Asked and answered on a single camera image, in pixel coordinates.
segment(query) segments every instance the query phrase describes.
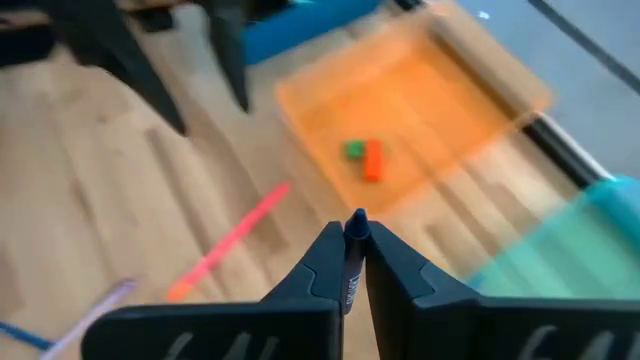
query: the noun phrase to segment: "blue object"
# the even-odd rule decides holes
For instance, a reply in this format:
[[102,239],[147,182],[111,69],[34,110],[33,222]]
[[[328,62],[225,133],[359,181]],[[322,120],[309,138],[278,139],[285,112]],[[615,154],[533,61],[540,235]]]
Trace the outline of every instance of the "blue object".
[[42,351],[48,350],[53,345],[53,342],[49,340],[45,340],[37,335],[3,322],[0,322],[0,333],[5,333],[18,341],[22,341]]
[[589,187],[471,276],[485,295],[640,299],[640,182]]
[[311,40],[372,12],[380,0],[298,0],[245,30],[248,65]]

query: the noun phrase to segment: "translucent orange tray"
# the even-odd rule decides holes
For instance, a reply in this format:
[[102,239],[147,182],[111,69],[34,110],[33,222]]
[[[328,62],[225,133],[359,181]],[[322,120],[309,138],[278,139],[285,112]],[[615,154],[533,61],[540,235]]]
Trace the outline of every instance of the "translucent orange tray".
[[[550,102],[545,86],[471,16],[426,6],[281,81],[289,123],[350,207],[388,210]],[[349,140],[386,146],[365,182]]]

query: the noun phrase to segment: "plastic tray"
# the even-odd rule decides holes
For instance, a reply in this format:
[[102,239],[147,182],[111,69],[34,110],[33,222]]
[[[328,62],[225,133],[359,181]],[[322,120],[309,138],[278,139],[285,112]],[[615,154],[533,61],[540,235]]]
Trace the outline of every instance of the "plastic tray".
[[[350,207],[389,209],[416,187],[542,110],[550,94],[453,3],[417,10],[284,79],[294,133]],[[383,179],[345,158],[349,140],[386,144]]]
[[494,296],[640,299],[640,183],[588,188],[468,284]]

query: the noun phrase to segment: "green block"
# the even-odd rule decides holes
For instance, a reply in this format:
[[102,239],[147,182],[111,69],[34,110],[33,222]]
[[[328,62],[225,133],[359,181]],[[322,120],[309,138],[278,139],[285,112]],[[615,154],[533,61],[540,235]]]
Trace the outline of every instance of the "green block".
[[348,141],[344,146],[347,158],[359,160],[364,157],[364,141]]

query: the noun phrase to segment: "orange stick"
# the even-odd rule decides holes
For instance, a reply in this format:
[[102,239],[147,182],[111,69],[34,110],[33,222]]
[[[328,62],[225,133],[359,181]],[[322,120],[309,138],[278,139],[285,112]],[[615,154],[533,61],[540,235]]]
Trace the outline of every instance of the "orange stick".
[[364,151],[364,179],[378,182],[382,178],[382,141],[368,140]]

